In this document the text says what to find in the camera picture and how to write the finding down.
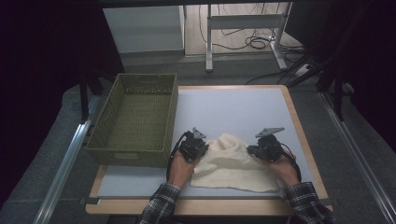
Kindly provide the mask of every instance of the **white board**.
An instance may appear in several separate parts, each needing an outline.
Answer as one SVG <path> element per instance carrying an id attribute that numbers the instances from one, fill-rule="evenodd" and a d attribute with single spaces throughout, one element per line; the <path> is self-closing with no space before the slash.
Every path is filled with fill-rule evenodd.
<path id="1" fill-rule="evenodd" d="M 263 128 L 284 127 L 284 131 L 275 133 L 277 140 L 297 156 L 303 182 L 313 182 L 281 89 L 179 90 L 172 146 L 193 127 L 206 135 L 205 141 L 229 133 L 248 145 L 257 144 L 255 134 Z M 150 197 L 161 183 L 166 182 L 165 174 L 164 168 L 108 166 L 98 197 Z M 193 188 L 190 183 L 186 183 L 180 194 L 186 198 L 278 196 L 278 191 L 257 193 L 239 189 Z"/>

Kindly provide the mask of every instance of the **metal rail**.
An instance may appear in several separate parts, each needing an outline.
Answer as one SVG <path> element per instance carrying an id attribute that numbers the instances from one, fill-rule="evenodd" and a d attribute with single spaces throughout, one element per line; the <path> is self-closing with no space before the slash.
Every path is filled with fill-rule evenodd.
<path id="1" fill-rule="evenodd" d="M 358 145 L 356 144 L 355 140 L 353 139 L 352 135 L 350 134 L 347 126 L 344 122 L 340 121 L 338 117 L 335 115 L 334 111 L 332 110 L 332 101 L 329 99 L 328 95 L 324 95 L 324 93 L 319 93 L 320 97 L 322 98 L 324 104 L 327 107 L 327 111 L 332 118 L 337 131 L 341 134 L 344 142 L 346 143 L 346 147 L 349 150 L 349 153 L 356 163 L 361 175 L 363 176 L 364 181 L 367 184 L 367 187 L 372 192 L 376 202 L 378 203 L 379 208 L 381 209 L 385 219 L 389 224 L 396 223 L 396 210 L 395 206 L 393 205 L 392 200 L 385 192 L 384 187 L 376 178 L 375 174 L 373 173 L 372 169 L 370 168 L 367 160 L 364 159 L 361 151 L 359 150 Z"/>
<path id="2" fill-rule="evenodd" d="M 64 155 L 64 159 L 62 160 L 62 163 L 59 166 L 59 169 L 52 180 L 49 191 L 47 192 L 47 195 L 43 203 L 41 204 L 40 209 L 37 212 L 34 224 L 49 223 L 56 203 L 58 202 L 62 190 L 64 189 L 64 184 L 66 183 L 67 177 L 69 177 L 70 171 L 74 165 L 79 149 L 81 148 L 82 142 L 85 138 L 85 134 L 90 128 L 93 113 L 96 110 L 99 99 L 100 96 L 92 97 L 89 105 L 90 115 L 85 123 L 78 125 L 78 128 L 70 143 L 70 146 L 67 149 L 66 154 Z"/>

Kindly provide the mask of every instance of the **towel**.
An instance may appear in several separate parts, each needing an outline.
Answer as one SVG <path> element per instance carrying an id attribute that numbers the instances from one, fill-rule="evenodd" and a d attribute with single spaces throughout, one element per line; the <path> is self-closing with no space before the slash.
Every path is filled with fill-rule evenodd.
<path id="1" fill-rule="evenodd" d="M 247 144 L 228 133 L 206 142 L 209 149 L 195 166 L 192 187 L 234 188 L 265 192 L 278 190 L 271 170 L 249 155 Z"/>

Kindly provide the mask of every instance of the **checkered shirt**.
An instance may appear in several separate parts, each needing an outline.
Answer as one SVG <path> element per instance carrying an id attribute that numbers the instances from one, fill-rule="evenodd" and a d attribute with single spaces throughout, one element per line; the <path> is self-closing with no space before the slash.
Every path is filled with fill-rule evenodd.
<path id="1" fill-rule="evenodd" d="M 161 184 L 151 196 L 148 205 L 143 210 L 139 224 L 166 223 L 173 215 L 180 189 L 171 184 Z"/>
<path id="2" fill-rule="evenodd" d="M 320 203 L 311 182 L 285 188 L 286 197 L 295 215 L 307 224 L 335 223 L 335 217 L 327 207 Z"/>
<path id="3" fill-rule="evenodd" d="M 301 183 L 285 189 L 290 205 L 302 223 L 333 224 L 332 211 L 320 203 L 312 183 Z M 173 215 L 180 189 L 171 184 L 161 184 L 143 210 L 139 224 L 166 223 Z"/>

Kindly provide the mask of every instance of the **green plastic basket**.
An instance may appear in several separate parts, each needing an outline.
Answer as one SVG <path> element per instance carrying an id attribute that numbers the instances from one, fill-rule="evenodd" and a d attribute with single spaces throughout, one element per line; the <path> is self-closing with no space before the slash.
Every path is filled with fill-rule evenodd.
<path id="1" fill-rule="evenodd" d="M 165 167 L 177 97 L 176 75 L 119 74 L 86 149 L 102 165 Z"/>

